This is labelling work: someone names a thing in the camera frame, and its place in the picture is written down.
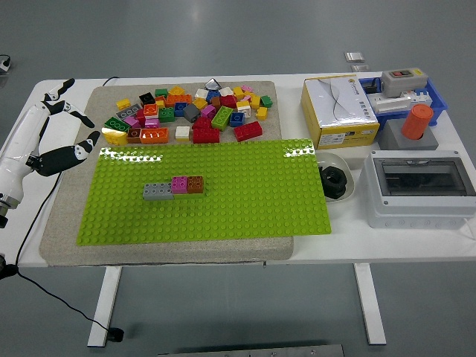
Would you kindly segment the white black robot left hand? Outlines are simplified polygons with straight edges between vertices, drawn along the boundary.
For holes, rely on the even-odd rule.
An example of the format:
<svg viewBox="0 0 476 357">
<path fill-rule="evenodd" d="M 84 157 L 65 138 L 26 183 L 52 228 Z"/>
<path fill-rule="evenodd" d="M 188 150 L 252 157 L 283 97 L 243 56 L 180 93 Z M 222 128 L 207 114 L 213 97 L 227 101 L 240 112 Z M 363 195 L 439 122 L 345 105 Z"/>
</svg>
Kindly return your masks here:
<svg viewBox="0 0 476 357">
<path fill-rule="evenodd" d="M 22 201 L 23 179 L 33 171 L 41 176 L 52 176 L 83 163 L 94 149 L 100 133 L 93 131 L 87 139 L 75 145 L 60 147 L 41 154 L 39 143 L 45 133 L 49 118 L 67 112 L 88 128 L 93 122 L 79 109 L 61 100 L 75 83 L 66 80 L 45 93 L 44 99 L 32 105 L 13 130 L 1 154 L 1 205 L 14 209 Z"/>
</svg>

